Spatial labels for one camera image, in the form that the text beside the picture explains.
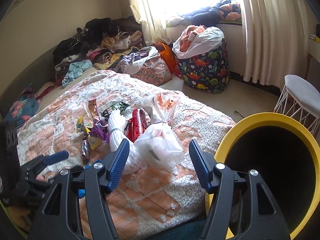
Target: fleece blanket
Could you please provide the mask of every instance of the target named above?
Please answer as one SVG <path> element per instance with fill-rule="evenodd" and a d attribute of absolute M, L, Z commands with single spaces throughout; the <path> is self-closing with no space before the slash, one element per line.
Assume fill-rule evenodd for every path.
<path fill-rule="evenodd" d="M 61 150 L 67 150 L 70 157 L 45 168 L 46 178 L 60 169 L 82 164 L 83 134 L 75 132 L 75 124 L 79 116 L 88 114 L 85 106 L 89 98 L 97 98 L 99 113 L 114 103 L 129 103 L 124 112 L 128 120 L 133 109 L 141 107 L 144 96 L 159 91 L 180 98 L 171 127 L 183 146 L 184 161 L 169 169 L 148 166 L 122 176 L 119 187 L 107 196 L 108 206 L 121 240 L 144 239 L 193 219 L 205 211 L 204 190 L 188 154 L 188 143 L 195 138 L 203 151 L 214 154 L 235 123 L 182 92 L 164 90 L 127 74 L 109 70 L 92 73 L 28 120 L 18 132 L 20 164 L 40 154 L 51 155 Z M 90 161 L 103 159 L 109 151 L 108 144 L 101 143 L 90 153 Z M 92 238 L 85 198 L 80 200 L 80 208 L 84 235 Z"/>

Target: stool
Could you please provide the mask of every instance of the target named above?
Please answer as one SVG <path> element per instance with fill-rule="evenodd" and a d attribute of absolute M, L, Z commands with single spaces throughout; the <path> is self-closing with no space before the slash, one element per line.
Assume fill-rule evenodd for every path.
<path fill-rule="evenodd" d="M 293 98 L 293 105 L 286 112 L 289 95 Z M 295 111 L 294 108 L 296 104 L 298 104 L 299 107 Z M 303 110 L 306 111 L 307 114 L 302 117 Z M 285 114 L 293 118 L 299 111 L 299 122 L 315 137 L 320 125 L 320 93 L 305 79 L 296 75 L 286 75 L 284 77 L 284 88 L 273 112 Z M 305 124 L 309 114 L 313 115 L 315 120 L 307 127 Z"/>

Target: beige curtain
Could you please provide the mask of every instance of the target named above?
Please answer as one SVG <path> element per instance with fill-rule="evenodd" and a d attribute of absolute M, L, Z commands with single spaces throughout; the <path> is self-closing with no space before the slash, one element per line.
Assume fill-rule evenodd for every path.
<path fill-rule="evenodd" d="M 282 88 L 284 76 L 304 76 L 308 18 L 304 0 L 243 0 L 243 79 Z"/>
<path fill-rule="evenodd" d="M 170 44 L 165 28 L 164 8 L 161 0 L 129 0 L 133 16 L 142 24 L 143 37 L 147 45 L 158 41 Z"/>

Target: light blue cloth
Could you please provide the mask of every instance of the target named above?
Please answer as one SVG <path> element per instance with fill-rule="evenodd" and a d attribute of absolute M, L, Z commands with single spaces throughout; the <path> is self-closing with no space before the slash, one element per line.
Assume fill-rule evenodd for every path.
<path fill-rule="evenodd" d="M 92 63 L 90 60 L 84 60 L 80 62 L 73 62 L 69 66 L 69 70 L 62 80 L 62 86 L 66 87 L 70 84 L 73 80 L 80 77 L 85 70 L 92 67 Z"/>

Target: floor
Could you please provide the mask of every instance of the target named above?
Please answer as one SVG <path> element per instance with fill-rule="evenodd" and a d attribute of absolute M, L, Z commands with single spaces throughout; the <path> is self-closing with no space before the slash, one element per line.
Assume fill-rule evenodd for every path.
<path fill-rule="evenodd" d="M 172 80 L 161 86 L 164 89 L 182 91 L 188 97 L 230 116 L 235 122 L 244 117 L 261 112 L 273 112 L 278 97 L 250 85 L 230 80 L 221 94 L 212 94 L 186 86 L 181 79 L 173 76 Z"/>

